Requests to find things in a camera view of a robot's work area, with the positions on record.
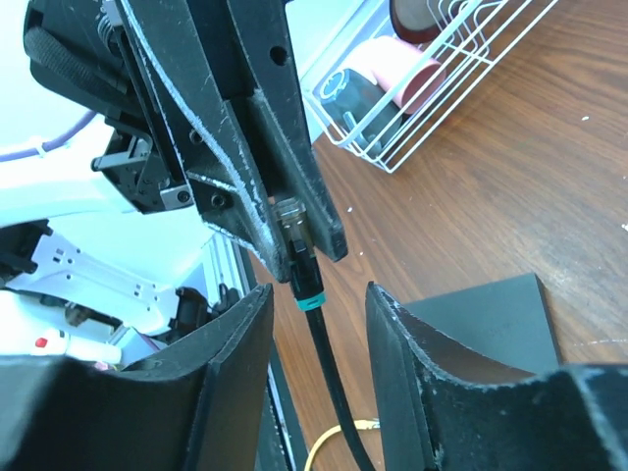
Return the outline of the black network switch box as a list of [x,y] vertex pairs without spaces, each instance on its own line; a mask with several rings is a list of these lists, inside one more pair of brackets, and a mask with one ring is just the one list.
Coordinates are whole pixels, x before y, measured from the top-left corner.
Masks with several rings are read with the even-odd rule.
[[406,303],[415,317],[504,365],[544,374],[563,363],[534,273]]

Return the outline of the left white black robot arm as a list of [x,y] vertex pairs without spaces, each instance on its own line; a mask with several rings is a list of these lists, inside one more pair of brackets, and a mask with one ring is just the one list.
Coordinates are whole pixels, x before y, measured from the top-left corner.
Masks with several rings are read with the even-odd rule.
[[285,283],[347,254],[313,154],[283,1],[28,1],[33,80],[98,120],[67,151],[1,161],[1,285],[121,320],[181,325],[214,237]]

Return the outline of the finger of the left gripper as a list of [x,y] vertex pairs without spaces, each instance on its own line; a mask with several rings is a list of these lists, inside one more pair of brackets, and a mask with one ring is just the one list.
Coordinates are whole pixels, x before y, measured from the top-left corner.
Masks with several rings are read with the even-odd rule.
[[246,66],[254,81],[252,123],[267,146],[262,180],[276,203],[305,205],[314,245],[332,261],[348,253],[340,215],[316,161],[288,30],[284,1],[229,1]]

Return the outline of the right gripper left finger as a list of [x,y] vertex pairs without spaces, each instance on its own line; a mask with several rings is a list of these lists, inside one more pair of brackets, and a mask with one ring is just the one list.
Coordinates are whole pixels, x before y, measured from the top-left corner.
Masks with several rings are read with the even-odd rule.
[[250,470],[274,290],[121,371],[66,356],[1,360],[5,470]]

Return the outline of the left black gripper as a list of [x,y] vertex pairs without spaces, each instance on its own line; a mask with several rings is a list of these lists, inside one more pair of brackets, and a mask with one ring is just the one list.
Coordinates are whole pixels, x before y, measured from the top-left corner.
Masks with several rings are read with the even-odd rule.
[[102,115],[113,128],[91,169],[136,210],[177,210],[194,200],[208,227],[252,250],[278,282],[286,282],[286,244],[187,3],[121,1],[118,6],[166,128],[113,1],[27,2],[24,50],[31,75],[46,89]]

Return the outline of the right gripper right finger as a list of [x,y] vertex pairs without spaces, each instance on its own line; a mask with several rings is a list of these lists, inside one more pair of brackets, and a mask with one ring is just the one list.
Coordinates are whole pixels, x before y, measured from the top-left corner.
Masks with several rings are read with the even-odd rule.
[[623,470],[627,368],[533,374],[420,320],[378,284],[367,338],[390,470]]

